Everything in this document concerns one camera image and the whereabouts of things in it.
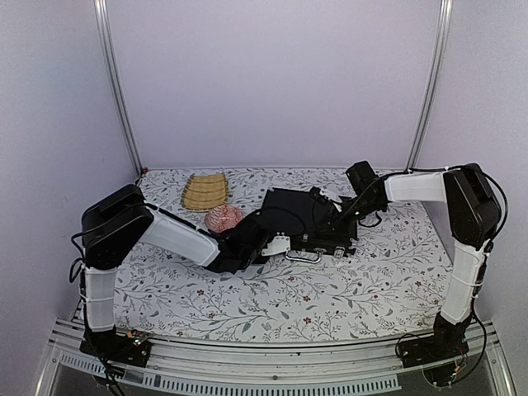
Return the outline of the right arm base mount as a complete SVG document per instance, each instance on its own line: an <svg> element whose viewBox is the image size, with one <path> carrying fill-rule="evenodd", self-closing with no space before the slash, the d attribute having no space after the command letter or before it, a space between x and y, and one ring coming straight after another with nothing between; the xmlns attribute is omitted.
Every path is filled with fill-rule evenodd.
<svg viewBox="0 0 528 396"><path fill-rule="evenodd" d="M395 344L395 354L404 368L415 367L465 355L469 346L464 333L454 336L403 334Z"/></svg>

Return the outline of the black poker set case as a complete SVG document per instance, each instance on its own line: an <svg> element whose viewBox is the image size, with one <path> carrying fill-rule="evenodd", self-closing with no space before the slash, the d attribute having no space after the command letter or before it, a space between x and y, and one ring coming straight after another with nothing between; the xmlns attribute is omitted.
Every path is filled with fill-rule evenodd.
<svg viewBox="0 0 528 396"><path fill-rule="evenodd" d="M340 197L343 203L356 203L354 198ZM308 263L317 263L324 255L335 258L352 257L356 253L358 221L350 233L317 230L319 220L332 207L334 206L330 203L322 205L316 202L310 197L309 191L276 187L267 190L262 207L249 214L248 218L269 231L271 240L278 233L290 237L291 250L280 254L288 260L299 259L302 252L316 256L303 260Z"/></svg>

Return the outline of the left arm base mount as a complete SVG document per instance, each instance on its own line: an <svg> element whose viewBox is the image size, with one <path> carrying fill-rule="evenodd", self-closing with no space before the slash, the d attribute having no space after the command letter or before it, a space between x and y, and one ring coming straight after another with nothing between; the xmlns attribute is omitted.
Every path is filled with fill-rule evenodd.
<svg viewBox="0 0 528 396"><path fill-rule="evenodd" d="M152 343L136 336L119 335L115 329L105 332L86 330L80 352L104 361L117 362L140 368L147 366Z"/></svg>

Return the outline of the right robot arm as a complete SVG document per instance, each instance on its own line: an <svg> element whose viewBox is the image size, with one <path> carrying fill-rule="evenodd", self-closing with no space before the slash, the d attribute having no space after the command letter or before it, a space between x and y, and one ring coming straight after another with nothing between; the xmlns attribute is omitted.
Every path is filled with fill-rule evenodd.
<svg viewBox="0 0 528 396"><path fill-rule="evenodd" d="M316 228L330 230L359 221L391 204L422 203L444 245L452 246L452 272L445 300L436 318L444 326L427 341L427 353L445 359L459 344L452 329L470 320L474 301L483 286L484 268L510 211L507 194L477 163L407 171L375 172L367 161L346 172L355 195L343 200L326 187L315 187L317 200L333 207L329 219Z"/></svg>

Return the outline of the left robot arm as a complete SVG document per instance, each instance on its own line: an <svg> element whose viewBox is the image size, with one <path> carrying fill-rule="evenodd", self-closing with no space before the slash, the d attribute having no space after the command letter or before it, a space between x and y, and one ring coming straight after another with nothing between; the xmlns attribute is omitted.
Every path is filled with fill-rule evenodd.
<svg viewBox="0 0 528 396"><path fill-rule="evenodd" d="M146 201L141 189L128 184L96 204L80 218L72 240L81 250L82 299L92 346L105 358L123 349L115 327L115 282L119 267L137 248L152 248L214 273L231 273L258 262L271 241L271 231L255 216L233 228L212 233Z"/></svg>

